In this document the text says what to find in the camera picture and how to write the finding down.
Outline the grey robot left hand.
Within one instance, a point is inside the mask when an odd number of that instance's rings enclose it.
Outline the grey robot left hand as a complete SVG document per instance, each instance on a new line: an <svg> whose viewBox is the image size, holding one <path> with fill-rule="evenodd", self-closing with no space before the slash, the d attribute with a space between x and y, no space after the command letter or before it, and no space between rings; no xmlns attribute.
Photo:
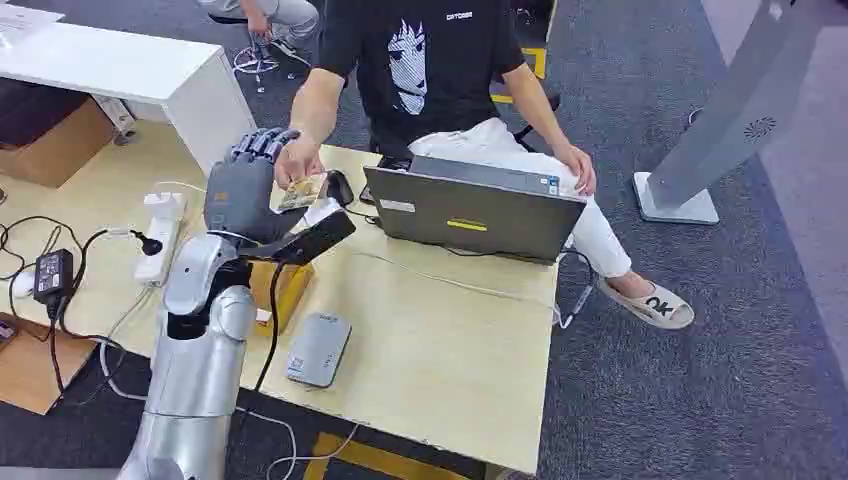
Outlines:
<svg viewBox="0 0 848 480"><path fill-rule="evenodd" d="M257 129L244 134L225 158L213 165L204 200L204 221L210 231L270 244L296 226L306 209L277 212L270 208L270 199L277 155L299 136L296 130L280 127Z"/></svg>

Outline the person's left hand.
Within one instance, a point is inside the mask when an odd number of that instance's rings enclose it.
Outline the person's left hand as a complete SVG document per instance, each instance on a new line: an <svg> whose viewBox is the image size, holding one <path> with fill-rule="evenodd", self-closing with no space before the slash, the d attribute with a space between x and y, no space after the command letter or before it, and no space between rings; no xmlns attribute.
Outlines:
<svg viewBox="0 0 848 480"><path fill-rule="evenodd" d="M576 177L574 190L579 195L593 195L597 179L591 157L569 141L554 145L552 149L555 158L566 165Z"/></svg>

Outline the person's right hand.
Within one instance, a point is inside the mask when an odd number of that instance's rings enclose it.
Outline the person's right hand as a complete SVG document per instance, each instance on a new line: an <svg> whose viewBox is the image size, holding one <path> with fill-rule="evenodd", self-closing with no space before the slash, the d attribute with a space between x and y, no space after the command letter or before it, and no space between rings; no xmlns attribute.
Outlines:
<svg viewBox="0 0 848 480"><path fill-rule="evenodd" d="M320 160L320 144L307 134L288 142L282 147L275 162L275 181L279 188L287 189L291 184L325 170Z"/></svg>

